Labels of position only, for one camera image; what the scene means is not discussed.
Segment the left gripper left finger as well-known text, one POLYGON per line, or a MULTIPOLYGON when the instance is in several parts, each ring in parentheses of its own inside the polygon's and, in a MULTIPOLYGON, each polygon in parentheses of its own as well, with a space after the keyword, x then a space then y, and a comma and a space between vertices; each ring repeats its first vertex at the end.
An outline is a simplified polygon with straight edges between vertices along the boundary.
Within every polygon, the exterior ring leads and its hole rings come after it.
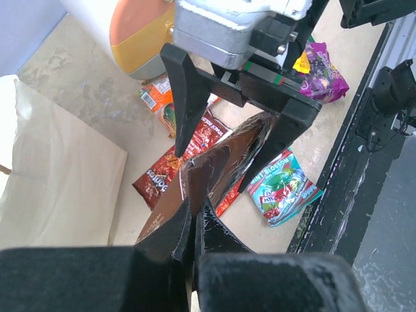
POLYGON ((189 311, 192 214, 184 201, 134 246, 1 252, 2 311, 189 311))

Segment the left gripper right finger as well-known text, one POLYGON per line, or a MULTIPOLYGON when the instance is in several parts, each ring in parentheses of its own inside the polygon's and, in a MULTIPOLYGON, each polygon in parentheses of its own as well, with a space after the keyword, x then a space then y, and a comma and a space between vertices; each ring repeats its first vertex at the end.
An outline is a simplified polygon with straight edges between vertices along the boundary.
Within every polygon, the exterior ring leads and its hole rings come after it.
POLYGON ((350 265, 325 253, 260 254, 245 248, 205 200, 196 222, 201 311, 362 311, 350 265))

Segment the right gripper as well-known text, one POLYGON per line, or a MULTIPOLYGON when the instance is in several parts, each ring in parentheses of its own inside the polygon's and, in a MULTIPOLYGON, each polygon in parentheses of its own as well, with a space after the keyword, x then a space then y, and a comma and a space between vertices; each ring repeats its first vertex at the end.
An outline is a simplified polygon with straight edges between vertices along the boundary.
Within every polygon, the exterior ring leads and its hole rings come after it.
POLYGON ((250 102, 264 111, 280 112, 240 184, 242 193, 267 164, 311 127, 322 108, 300 93, 300 76, 292 69, 319 18, 265 18, 254 27, 248 42, 256 52, 237 70, 212 63, 213 74, 197 71, 186 51, 165 43, 160 56, 174 101, 175 154, 183 155, 188 147, 210 91, 240 107, 250 102))

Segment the brown Kettle chips bag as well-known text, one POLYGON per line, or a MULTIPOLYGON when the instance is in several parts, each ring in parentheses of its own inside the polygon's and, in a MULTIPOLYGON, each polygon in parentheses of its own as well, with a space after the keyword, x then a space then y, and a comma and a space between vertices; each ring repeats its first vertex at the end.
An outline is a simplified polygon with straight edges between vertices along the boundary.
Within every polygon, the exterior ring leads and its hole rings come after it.
POLYGON ((135 311, 190 311, 203 254, 251 251, 215 209, 244 177, 277 119, 260 112, 181 166, 137 238, 135 311))

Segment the red Doritos bag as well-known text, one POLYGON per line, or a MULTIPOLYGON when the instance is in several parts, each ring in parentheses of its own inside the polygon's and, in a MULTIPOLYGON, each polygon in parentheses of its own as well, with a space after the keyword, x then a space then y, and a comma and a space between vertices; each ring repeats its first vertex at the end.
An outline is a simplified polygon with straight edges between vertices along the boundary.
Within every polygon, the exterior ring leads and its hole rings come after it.
POLYGON ((215 118, 211 111, 207 111, 199 122, 183 156, 176 157, 175 148, 171 147, 133 183, 134 189, 143 197, 149 209, 154 210, 182 164, 187 159, 207 151, 231 132, 232 130, 215 118))

